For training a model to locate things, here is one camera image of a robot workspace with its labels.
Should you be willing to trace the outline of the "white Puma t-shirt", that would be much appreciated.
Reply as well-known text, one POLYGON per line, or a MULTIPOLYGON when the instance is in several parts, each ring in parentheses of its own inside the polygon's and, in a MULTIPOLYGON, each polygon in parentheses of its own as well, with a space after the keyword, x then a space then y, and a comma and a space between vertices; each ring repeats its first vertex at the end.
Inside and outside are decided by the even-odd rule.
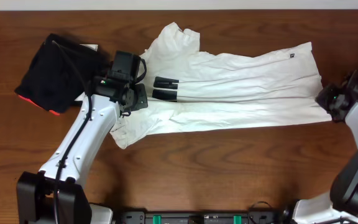
POLYGON ((114 125, 120 148, 152 134, 331 119, 314 100, 323 86, 309 42, 257 57, 213 55, 201 51, 199 33, 171 23, 142 58, 148 106, 114 125))

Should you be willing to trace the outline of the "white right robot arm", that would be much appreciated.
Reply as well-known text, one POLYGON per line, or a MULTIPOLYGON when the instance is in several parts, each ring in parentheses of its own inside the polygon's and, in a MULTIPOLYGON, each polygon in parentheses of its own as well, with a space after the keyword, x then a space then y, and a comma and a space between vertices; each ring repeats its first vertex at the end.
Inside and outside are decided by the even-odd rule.
POLYGON ((329 192, 297 201, 292 223, 358 223, 358 71, 338 87, 328 85, 316 97, 333 121, 345 123, 357 152, 336 176, 329 192))

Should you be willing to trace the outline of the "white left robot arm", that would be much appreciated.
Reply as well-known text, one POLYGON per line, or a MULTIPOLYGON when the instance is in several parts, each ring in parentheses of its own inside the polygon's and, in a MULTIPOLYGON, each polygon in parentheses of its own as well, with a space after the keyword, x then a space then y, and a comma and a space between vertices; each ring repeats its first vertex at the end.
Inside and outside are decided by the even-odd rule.
POLYGON ((112 223, 113 211, 89 203, 84 193, 101 143, 121 116, 148 106, 146 74, 110 71, 85 85, 75 122, 38 173, 23 172, 17 185, 20 223, 112 223))

